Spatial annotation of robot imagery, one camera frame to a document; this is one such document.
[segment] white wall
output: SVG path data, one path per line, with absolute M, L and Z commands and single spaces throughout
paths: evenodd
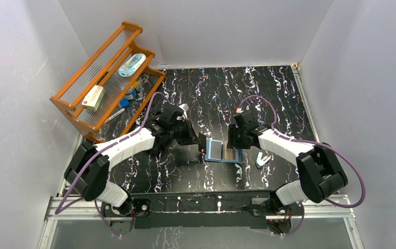
M 63 1 L 89 55 L 122 21 L 154 67 L 281 65 L 300 62 L 333 0 Z
M 321 140 L 358 166 L 355 209 L 366 248 L 396 248 L 396 1 L 335 0 L 302 63 Z M 348 191 L 356 201 L 355 177 Z
M 49 98 L 88 58 L 58 1 L 0 0 L 0 248 L 36 248 L 77 131 Z

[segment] small box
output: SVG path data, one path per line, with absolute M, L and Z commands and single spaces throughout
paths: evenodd
M 127 99 L 123 99 L 119 102 L 120 108 L 127 108 L 129 106 L 129 101 Z
M 132 86 L 135 88 L 135 90 L 140 90 L 142 88 L 142 83 L 140 83 L 139 81 L 135 81 Z
M 97 111 L 102 101 L 105 89 L 101 86 L 94 86 L 83 98 L 82 106 L 88 110 Z

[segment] orange wooden rack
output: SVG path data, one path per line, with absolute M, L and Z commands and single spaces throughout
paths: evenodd
M 91 58 L 73 75 L 50 100 L 87 139 L 104 142 L 97 135 L 105 120 L 111 116 L 118 103 L 142 73 L 149 74 L 153 86 L 140 108 L 126 125 L 121 135 L 129 132 L 137 117 L 164 80 L 165 74 L 148 66 L 155 54 L 136 45 L 134 39 L 142 32 L 137 24 L 123 22 Z M 146 60 L 129 77 L 118 74 L 119 67 L 136 53 L 146 55 Z M 105 95 L 97 111 L 85 109 L 80 103 L 94 85 L 103 86 Z

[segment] black marble table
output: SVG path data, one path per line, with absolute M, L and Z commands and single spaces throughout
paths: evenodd
M 227 141 L 228 125 L 234 122 L 235 107 L 245 97 L 257 94 L 274 105 L 279 131 L 300 139 L 315 139 L 290 66 L 194 68 L 165 72 L 166 80 L 159 91 L 174 104 L 189 105 L 196 133 Z M 147 75 L 139 80 L 143 82 L 143 89 L 123 115 L 102 127 L 100 136 L 103 139 L 108 141 L 120 135 L 149 92 L 153 80 Z M 158 96 L 151 112 L 160 109 L 162 102 Z M 273 113 L 263 101 L 248 101 L 243 108 L 258 114 L 260 122 L 273 122 Z M 179 146 L 173 142 L 159 155 L 144 151 L 125 160 L 111 170 L 109 178 L 131 193 L 274 189 L 298 178 L 295 166 L 273 154 L 263 168 L 257 169 L 254 163 L 259 151 L 256 148 L 245 150 L 240 164 L 206 162 L 197 145 Z

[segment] white box with red label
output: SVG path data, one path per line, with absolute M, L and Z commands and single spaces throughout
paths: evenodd
M 105 89 L 101 86 L 94 86 L 83 98 L 82 106 L 88 110 L 97 111 L 105 94 Z

